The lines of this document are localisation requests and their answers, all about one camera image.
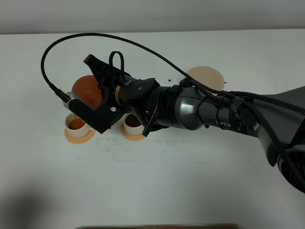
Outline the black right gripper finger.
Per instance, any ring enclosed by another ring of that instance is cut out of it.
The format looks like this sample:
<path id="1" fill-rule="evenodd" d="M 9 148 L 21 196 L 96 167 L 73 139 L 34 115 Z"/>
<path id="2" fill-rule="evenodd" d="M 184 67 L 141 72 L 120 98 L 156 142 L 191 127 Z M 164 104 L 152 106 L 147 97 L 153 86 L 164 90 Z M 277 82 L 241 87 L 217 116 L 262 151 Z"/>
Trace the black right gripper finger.
<path id="1" fill-rule="evenodd" d="M 113 58 L 115 54 L 110 54 L 109 63 L 97 59 L 89 54 L 83 61 L 91 70 L 93 76 L 99 83 L 123 83 L 124 82 L 124 57 L 120 57 L 120 69 L 114 67 Z"/>

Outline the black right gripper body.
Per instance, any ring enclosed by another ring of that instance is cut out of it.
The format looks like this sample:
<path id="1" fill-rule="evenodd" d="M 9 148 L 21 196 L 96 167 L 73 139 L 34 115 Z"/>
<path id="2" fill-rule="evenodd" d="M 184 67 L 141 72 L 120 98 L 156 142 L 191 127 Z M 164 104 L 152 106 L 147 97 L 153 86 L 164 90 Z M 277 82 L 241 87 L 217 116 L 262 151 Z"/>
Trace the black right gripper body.
<path id="1" fill-rule="evenodd" d="M 119 92 L 129 84 L 129 74 L 121 71 L 98 71 L 95 79 L 101 91 L 102 102 L 97 112 L 128 112 L 119 102 Z"/>

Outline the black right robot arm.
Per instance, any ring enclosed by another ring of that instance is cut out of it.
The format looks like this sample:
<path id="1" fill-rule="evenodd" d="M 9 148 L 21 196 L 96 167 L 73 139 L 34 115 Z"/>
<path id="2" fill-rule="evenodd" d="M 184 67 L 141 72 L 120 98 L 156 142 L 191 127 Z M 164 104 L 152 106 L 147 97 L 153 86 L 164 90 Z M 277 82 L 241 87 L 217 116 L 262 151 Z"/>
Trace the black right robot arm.
<path id="1" fill-rule="evenodd" d="M 137 80 L 112 63 L 88 55 L 102 92 L 97 112 L 111 126 L 123 114 L 134 115 L 143 135 L 168 127 L 197 130 L 218 127 L 256 137 L 268 163 L 299 191 L 305 189 L 305 89 L 280 94 L 210 92 L 194 80 L 160 86 L 153 78 Z"/>

